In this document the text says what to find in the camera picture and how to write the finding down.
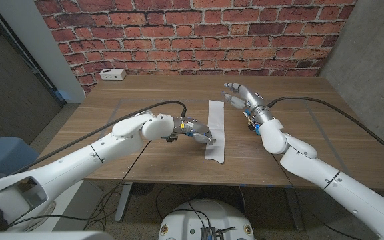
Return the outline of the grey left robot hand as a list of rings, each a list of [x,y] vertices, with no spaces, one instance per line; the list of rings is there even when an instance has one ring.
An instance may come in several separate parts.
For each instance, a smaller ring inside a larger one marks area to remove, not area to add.
[[[174,117],[174,128],[170,135],[177,138],[178,135],[186,135],[194,138],[196,142],[212,145],[216,142],[209,127],[202,122],[191,117]]]

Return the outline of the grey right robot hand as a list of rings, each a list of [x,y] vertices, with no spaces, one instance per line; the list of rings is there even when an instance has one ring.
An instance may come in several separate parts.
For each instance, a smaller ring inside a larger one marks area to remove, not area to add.
[[[239,83],[225,83],[224,86],[239,95],[236,97],[223,91],[225,100],[237,109],[245,109],[246,116],[253,122],[261,125],[275,119],[257,92]]]

